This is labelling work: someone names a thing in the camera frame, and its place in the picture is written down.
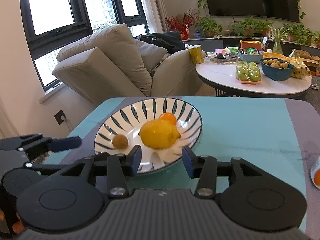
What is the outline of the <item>teal grey table mat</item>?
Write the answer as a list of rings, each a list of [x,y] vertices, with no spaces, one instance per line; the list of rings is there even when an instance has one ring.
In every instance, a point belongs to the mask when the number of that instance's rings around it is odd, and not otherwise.
[[[319,114],[305,101],[292,99],[184,96],[202,117],[202,132],[193,146],[196,155],[211,155],[218,161],[241,157],[297,188],[306,197],[308,209],[300,229],[319,239],[319,189],[311,181],[310,168],[319,157]],[[112,98],[103,102],[71,133],[83,141],[80,148],[48,157],[45,164],[68,164],[93,154],[93,139],[109,115],[142,98]],[[195,190],[182,161],[162,171],[129,180],[130,189]]]

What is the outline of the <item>brown longan in bowl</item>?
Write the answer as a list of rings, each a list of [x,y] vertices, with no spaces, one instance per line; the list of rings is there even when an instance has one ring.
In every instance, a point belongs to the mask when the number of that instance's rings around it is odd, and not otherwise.
[[[120,150],[126,149],[129,145],[129,141],[125,135],[118,134],[112,139],[112,145]]]

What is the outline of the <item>beige sofa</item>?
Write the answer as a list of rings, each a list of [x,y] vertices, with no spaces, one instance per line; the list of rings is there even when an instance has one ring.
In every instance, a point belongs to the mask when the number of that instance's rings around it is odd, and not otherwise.
[[[115,97],[195,95],[202,83],[187,49],[167,53],[149,73],[126,24],[70,43],[56,59],[52,74],[96,106]]]

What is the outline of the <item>yellow lemon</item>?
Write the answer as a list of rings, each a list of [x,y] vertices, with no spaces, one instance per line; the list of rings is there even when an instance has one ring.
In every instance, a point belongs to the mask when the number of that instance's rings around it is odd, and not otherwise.
[[[181,137],[176,126],[161,119],[146,122],[138,135],[145,146],[155,150],[170,148]]]

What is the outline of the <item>striped white ceramic bowl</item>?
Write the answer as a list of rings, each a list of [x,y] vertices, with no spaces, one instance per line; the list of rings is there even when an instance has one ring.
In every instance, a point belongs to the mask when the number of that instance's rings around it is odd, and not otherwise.
[[[142,150],[138,173],[167,168],[181,159],[182,149],[192,148],[202,131],[199,111],[175,98],[152,98],[131,103],[108,117],[98,129],[96,154],[129,154]]]

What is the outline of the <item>round white coffee table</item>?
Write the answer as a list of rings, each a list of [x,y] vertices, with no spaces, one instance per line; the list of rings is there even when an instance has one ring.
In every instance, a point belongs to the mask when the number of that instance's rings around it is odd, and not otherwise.
[[[199,78],[215,88],[217,95],[247,98],[297,98],[305,94],[312,77],[292,77],[294,70],[293,65],[273,58],[221,64],[206,57],[196,65]]]

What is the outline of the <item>blue basket of longans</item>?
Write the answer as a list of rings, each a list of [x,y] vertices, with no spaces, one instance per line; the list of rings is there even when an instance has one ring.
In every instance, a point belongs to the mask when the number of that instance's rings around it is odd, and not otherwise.
[[[295,68],[292,64],[276,58],[261,59],[260,62],[264,75],[274,81],[288,80]]]

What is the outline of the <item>banana bunch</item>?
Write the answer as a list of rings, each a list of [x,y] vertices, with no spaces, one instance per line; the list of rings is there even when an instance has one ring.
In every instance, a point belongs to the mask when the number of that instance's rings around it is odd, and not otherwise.
[[[298,50],[294,49],[292,53],[289,55],[290,63],[295,67],[291,77],[295,77],[298,79],[303,79],[306,76],[310,76],[310,69],[305,65],[302,58],[298,54]]]

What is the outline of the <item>grey sofa cushion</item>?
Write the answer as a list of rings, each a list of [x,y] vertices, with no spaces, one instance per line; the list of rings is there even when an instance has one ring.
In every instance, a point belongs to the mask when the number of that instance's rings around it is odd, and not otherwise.
[[[138,52],[143,60],[144,67],[149,73],[161,62],[167,54],[165,48],[135,39]]]

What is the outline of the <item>yellow can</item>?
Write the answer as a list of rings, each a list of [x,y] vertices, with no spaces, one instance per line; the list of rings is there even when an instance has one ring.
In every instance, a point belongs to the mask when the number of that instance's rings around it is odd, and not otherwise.
[[[193,64],[201,64],[204,62],[204,55],[200,44],[190,45],[188,50]]]

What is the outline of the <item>black clothes on sofa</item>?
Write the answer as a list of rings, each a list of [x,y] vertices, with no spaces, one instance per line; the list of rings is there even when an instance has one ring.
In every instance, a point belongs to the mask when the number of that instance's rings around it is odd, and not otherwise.
[[[174,54],[178,51],[185,50],[185,45],[179,31],[139,35],[136,36],[135,39],[162,47],[167,50],[168,54]]]

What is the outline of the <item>green potted plant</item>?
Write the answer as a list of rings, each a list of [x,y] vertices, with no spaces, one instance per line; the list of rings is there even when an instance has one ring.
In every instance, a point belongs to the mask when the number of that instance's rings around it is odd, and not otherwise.
[[[222,31],[222,25],[217,24],[216,20],[208,16],[199,16],[196,20],[196,28],[200,29],[207,38],[217,36]]]

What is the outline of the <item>red flower plant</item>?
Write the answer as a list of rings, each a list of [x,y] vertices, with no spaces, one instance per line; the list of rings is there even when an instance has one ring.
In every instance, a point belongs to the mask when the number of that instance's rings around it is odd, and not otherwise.
[[[189,8],[184,14],[168,16],[165,23],[169,31],[178,31],[182,40],[189,38],[190,27],[193,26],[198,18],[198,12]]]

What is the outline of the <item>wall power socket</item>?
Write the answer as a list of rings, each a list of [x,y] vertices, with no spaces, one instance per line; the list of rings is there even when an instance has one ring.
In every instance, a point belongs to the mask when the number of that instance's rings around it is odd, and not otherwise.
[[[58,123],[58,125],[61,125],[63,122],[67,121],[66,115],[63,112],[63,110],[58,111],[55,115],[54,118],[56,120],[56,122]]]

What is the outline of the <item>window black frame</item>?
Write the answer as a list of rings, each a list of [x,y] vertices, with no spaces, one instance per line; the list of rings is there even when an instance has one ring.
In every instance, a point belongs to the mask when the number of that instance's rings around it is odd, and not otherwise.
[[[42,89],[60,83],[52,75],[66,45],[115,24],[134,37],[148,34],[142,0],[20,0],[25,37]]]

